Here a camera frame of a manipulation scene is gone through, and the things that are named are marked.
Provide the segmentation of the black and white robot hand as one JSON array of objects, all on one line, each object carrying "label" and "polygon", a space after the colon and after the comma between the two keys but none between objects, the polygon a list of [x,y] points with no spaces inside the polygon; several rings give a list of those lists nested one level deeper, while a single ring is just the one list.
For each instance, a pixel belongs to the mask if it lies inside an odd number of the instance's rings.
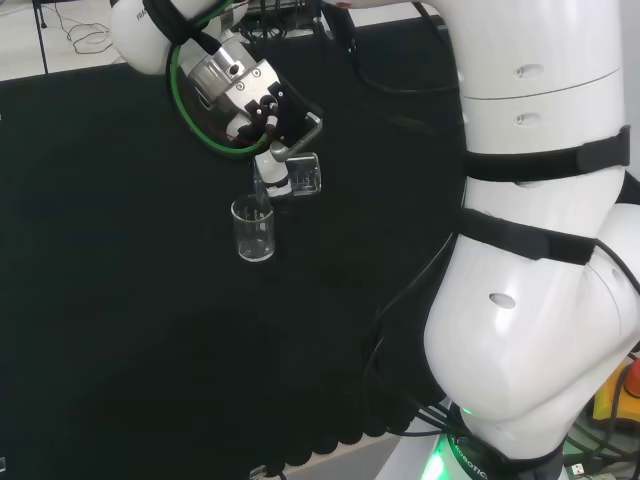
[{"label": "black and white robot hand", "polygon": [[286,164],[277,162],[270,151],[254,157],[253,182],[261,199],[280,199],[293,193]]}]

